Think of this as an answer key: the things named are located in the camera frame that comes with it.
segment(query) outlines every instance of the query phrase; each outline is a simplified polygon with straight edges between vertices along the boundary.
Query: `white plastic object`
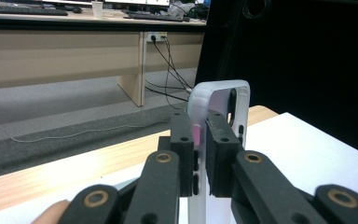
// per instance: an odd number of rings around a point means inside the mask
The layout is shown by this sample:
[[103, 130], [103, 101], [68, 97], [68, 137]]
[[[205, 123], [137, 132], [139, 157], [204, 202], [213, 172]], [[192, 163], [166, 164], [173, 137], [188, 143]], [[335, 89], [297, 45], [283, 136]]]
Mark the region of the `white plastic object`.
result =
[[199, 151], [200, 165], [199, 170], [195, 172], [195, 175], [199, 176], [199, 194], [188, 198], [189, 224], [231, 222], [230, 199], [217, 199], [209, 195], [210, 188], [205, 170], [205, 119], [209, 109], [220, 112], [224, 116], [227, 115], [229, 95], [233, 89], [237, 97], [235, 119], [231, 128], [237, 136], [240, 136], [240, 126], [242, 127], [242, 146], [245, 148], [250, 101], [250, 87], [247, 81], [202, 82], [194, 88], [188, 100], [187, 114], [192, 124], [195, 149]]

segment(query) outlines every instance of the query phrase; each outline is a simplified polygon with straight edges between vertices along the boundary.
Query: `black keyboard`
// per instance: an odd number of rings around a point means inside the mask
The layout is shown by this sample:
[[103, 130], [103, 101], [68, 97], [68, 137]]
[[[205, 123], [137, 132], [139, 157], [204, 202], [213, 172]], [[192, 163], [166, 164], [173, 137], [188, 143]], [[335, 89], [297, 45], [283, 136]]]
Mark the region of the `black keyboard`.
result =
[[68, 13], [59, 9], [46, 9], [42, 7], [0, 7], [0, 14], [22, 14], [43, 16], [67, 16]]
[[183, 21], [179, 18], [173, 18], [169, 16], [158, 16], [158, 15], [151, 15], [151, 14], [137, 14], [131, 13], [128, 14], [129, 16], [127, 19], [136, 19], [136, 20], [149, 20], [149, 21]]

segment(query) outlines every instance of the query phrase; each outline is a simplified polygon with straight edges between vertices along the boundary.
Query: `floor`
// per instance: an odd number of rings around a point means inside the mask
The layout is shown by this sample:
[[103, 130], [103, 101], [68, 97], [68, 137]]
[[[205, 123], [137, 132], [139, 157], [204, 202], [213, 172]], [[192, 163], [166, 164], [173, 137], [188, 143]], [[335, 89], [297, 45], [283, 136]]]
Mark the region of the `floor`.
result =
[[[196, 68], [181, 69], [178, 73], [189, 86], [194, 86]], [[147, 73], [145, 79], [165, 86], [166, 75], [166, 71]], [[145, 85], [153, 90], [164, 91], [164, 88], [148, 83]], [[182, 87], [173, 77], [168, 78], [168, 86]], [[189, 95], [178, 89], [167, 89], [167, 93], [184, 99]], [[175, 104], [183, 101], [169, 98], [169, 102]], [[115, 77], [5, 88], [0, 89], [0, 126], [15, 137], [167, 104], [164, 95], [145, 90], [145, 105], [138, 107], [118, 86]], [[0, 130], [2, 139], [7, 139], [7, 135]]]

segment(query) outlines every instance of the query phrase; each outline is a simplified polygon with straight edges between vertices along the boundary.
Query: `power outlet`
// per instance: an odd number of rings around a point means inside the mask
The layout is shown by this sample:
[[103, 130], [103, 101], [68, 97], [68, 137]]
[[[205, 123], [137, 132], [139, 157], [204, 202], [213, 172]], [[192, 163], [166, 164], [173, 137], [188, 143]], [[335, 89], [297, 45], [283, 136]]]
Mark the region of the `power outlet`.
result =
[[163, 42], [163, 36], [167, 36], [167, 32], [147, 32], [147, 42], [153, 43], [152, 35], [156, 37], [156, 42]]

